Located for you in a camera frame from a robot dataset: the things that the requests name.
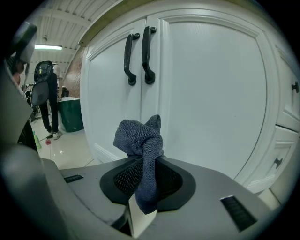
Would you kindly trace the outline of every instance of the ceiling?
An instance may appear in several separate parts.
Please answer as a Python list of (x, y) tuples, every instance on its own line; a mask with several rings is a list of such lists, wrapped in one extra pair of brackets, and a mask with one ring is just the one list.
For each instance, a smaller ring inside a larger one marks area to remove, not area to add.
[[(59, 50), (35, 50), (26, 84), (33, 83), (34, 70), (41, 61), (57, 62), (65, 75), (79, 48), (81, 35), (89, 25), (117, 0), (48, 0), (27, 19), (37, 26), (37, 44), (61, 45)], [(25, 73), (21, 74), (24, 83)]]

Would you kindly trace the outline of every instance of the tiled floor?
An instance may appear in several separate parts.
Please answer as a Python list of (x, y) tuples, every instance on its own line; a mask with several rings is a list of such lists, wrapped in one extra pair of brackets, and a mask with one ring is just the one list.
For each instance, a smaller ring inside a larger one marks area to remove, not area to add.
[(31, 127), (42, 146), (41, 149), (38, 149), (40, 157), (51, 159), (59, 169), (95, 164), (84, 129), (73, 133), (62, 132), (63, 135), (58, 140), (51, 139), (51, 144), (46, 145), (45, 138), (48, 136), (48, 132), (44, 128), (43, 121), (39, 119), (31, 123)]

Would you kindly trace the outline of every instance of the cabinet drawer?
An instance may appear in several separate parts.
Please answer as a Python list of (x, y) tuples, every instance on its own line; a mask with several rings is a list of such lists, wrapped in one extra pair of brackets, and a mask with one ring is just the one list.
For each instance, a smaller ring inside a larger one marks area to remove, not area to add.
[(246, 186), (250, 191), (263, 191), (272, 185), (291, 158), (297, 140), (298, 134), (296, 132), (276, 126), (269, 151), (246, 182)]
[(283, 47), (276, 45), (275, 54), (280, 80), (280, 109), (277, 124), (300, 130), (299, 68)]

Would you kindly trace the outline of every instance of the black cabinet handle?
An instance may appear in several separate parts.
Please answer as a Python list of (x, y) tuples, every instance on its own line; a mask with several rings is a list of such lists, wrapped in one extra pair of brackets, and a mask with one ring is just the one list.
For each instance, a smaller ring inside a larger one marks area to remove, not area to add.
[(296, 89), (296, 92), (298, 93), (299, 92), (299, 85), (298, 85), (298, 82), (295, 82), (295, 84), (292, 84), (292, 89)]
[(276, 164), (276, 169), (278, 169), (278, 167), (280, 166), (280, 164), (282, 163), (282, 160), (283, 160), (283, 158), (282, 159), (278, 159), (278, 158), (276, 158), (276, 160), (274, 161), (274, 163)]
[(155, 72), (153, 72), (149, 67), (151, 44), (150, 36), (155, 32), (155, 27), (145, 27), (144, 35), (142, 37), (142, 67), (145, 70), (145, 82), (147, 84), (153, 84), (155, 82)]
[(137, 40), (140, 38), (140, 34), (129, 34), (126, 40), (125, 45), (125, 52), (124, 52), (124, 72), (128, 76), (128, 84), (133, 86), (136, 83), (136, 75), (134, 75), (130, 69), (130, 56), (131, 56), (131, 46), (132, 46), (132, 40)]

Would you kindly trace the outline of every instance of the sneaker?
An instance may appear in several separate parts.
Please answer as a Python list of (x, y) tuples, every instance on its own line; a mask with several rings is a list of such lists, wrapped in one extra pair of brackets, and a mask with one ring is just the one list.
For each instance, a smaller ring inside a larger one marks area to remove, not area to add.
[(57, 133), (53, 133), (53, 140), (57, 140), (61, 137), (62, 132), (58, 131)]
[(53, 138), (53, 132), (51, 131), (51, 132), (48, 132), (48, 133), (49, 133), (49, 135), (46, 137), (46, 139)]

